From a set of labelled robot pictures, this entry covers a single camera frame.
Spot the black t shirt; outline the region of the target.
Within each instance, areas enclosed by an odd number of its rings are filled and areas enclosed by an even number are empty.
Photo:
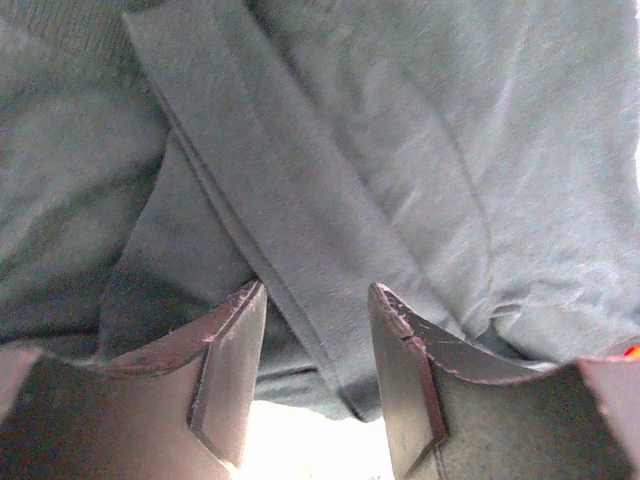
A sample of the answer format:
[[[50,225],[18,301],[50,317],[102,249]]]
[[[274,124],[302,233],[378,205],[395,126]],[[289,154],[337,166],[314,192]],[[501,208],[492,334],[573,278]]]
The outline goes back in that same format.
[[[261,280],[256,395],[380,414],[367,290],[639,339],[632,1],[5,1],[1,338],[103,362]]]

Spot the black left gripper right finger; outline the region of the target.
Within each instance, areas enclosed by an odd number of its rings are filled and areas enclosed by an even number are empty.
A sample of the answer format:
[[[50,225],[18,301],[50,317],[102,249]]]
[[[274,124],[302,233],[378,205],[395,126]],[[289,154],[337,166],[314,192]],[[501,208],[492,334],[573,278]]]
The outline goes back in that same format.
[[[518,363],[374,284],[368,308],[398,479],[635,479],[639,359]]]

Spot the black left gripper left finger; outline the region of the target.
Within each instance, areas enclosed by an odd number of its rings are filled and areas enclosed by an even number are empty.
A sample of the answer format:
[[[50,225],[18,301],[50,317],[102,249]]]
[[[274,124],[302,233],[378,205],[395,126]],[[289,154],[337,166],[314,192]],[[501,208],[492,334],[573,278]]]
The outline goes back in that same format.
[[[259,282],[101,366],[1,349],[5,479],[236,479],[267,309]]]

